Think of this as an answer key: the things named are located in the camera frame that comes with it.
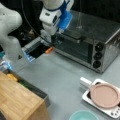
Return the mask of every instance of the wooden cutting board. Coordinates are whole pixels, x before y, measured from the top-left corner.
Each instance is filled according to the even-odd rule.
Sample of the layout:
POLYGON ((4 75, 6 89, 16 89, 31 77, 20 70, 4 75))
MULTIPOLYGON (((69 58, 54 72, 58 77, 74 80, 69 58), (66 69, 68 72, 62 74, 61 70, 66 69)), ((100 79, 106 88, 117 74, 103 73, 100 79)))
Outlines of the wooden cutting board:
POLYGON ((44 100, 2 72, 0 111, 6 120, 50 120, 44 100))

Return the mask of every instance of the oven window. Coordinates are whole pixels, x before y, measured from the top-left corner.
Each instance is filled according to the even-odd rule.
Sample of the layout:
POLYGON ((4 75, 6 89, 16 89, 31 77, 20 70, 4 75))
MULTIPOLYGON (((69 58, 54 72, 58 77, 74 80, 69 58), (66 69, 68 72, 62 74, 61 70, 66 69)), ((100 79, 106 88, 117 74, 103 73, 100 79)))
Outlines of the oven window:
POLYGON ((56 48, 91 64, 93 46, 91 44, 81 42, 79 44, 66 39, 57 40, 56 48))

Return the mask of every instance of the cable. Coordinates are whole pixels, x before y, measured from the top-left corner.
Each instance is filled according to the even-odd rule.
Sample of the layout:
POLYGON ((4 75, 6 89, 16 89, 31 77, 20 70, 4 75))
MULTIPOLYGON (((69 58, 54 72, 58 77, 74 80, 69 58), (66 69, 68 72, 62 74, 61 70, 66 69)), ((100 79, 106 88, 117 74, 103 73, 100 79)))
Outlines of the cable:
POLYGON ((25 18, 27 24, 30 26, 30 28, 32 28, 32 29, 34 30, 34 32, 35 32, 38 36, 40 36, 40 34, 32 27, 32 25, 30 24, 30 22, 28 21, 26 15, 25 15, 23 0, 21 0, 21 7, 22 7, 22 12, 23 12, 23 15, 24 15, 24 18, 25 18))

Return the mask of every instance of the oven control knob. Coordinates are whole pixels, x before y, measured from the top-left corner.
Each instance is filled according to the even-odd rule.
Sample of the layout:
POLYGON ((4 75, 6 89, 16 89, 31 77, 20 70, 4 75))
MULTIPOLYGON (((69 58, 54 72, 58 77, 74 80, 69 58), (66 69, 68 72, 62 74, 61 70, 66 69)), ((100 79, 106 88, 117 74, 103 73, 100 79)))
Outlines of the oven control knob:
POLYGON ((101 43, 98 43, 96 46, 95 46, 95 50, 96 51, 102 51, 103 50, 103 44, 101 44, 101 43))
POLYGON ((95 69, 99 68, 100 66, 101 66, 101 62, 100 61, 95 61, 93 63, 93 68, 95 68, 95 69))
POLYGON ((102 58, 102 53, 98 52, 95 54, 94 59, 95 60, 100 60, 102 58))

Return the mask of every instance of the oven door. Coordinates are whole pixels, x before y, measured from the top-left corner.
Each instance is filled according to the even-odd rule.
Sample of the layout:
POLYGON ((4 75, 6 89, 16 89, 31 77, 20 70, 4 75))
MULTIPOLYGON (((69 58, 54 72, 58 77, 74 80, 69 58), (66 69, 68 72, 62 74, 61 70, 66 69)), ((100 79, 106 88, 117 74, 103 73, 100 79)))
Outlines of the oven door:
POLYGON ((85 37, 73 39, 66 35, 57 36, 54 40, 56 52, 69 57, 87 67, 91 66, 93 40, 85 37))

